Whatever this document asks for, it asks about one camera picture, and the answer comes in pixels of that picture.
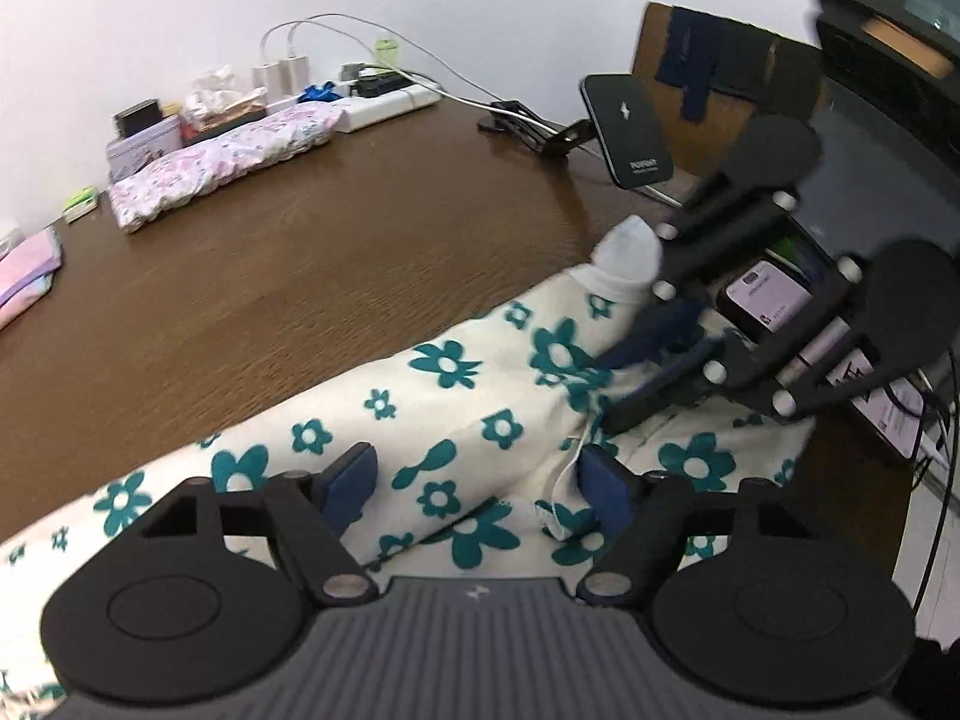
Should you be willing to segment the green small packet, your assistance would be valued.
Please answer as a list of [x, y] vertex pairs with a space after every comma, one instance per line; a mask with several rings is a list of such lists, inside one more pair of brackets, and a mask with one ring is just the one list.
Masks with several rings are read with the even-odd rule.
[[78, 190], [65, 200], [64, 210], [60, 218], [67, 224], [73, 224], [99, 205], [99, 190], [93, 185]]

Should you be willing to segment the white green flower garment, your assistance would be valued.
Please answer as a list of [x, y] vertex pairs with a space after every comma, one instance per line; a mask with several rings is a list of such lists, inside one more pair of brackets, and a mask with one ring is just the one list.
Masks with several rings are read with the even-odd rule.
[[651, 227], [628, 218], [583, 265], [156, 458], [7, 539], [3, 715], [44, 717], [62, 700], [39, 639], [53, 590], [192, 476], [249, 491], [278, 473], [322, 472], [366, 442], [379, 476], [347, 530], [348, 551], [377, 582], [462, 577], [474, 590], [495, 577], [583, 577], [604, 547], [574, 479], [588, 445], [700, 491], [731, 491], [749, 476], [789, 481], [810, 421], [782, 426], [716, 397], [619, 436], [602, 427], [602, 411], [654, 374], [652, 362], [612, 372], [592, 361], [626, 333], [660, 261]]

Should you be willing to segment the pink blue purple garment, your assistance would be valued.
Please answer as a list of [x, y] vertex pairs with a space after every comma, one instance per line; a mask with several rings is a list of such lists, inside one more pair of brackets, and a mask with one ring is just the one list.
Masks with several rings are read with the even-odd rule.
[[20, 317], [52, 288], [53, 273], [64, 261], [53, 227], [32, 234], [2, 259], [0, 327]]

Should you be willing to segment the grey tin box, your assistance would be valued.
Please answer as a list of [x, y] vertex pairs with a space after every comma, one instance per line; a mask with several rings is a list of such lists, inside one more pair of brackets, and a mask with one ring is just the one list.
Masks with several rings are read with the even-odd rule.
[[107, 182], [115, 184], [137, 174], [149, 163], [182, 148], [181, 119], [166, 119], [127, 138], [117, 138], [106, 148]]

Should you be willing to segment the pink floral garment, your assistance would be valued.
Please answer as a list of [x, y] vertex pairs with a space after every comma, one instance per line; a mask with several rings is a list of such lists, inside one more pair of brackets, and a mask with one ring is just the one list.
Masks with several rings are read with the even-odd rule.
[[167, 153], [110, 186], [107, 195], [117, 226], [132, 234], [166, 211], [325, 145], [343, 114], [334, 103], [299, 103]]

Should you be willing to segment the white power strip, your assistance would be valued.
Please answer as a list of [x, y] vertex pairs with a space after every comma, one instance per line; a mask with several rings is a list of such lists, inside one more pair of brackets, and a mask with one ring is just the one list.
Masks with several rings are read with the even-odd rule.
[[363, 128], [390, 121], [441, 101], [441, 94], [434, 85], [412, 85], [379, 94], [375, 98], [352, 96], [337, 101], [342, 117], [335, 126], [337, 133], [353, 133]]

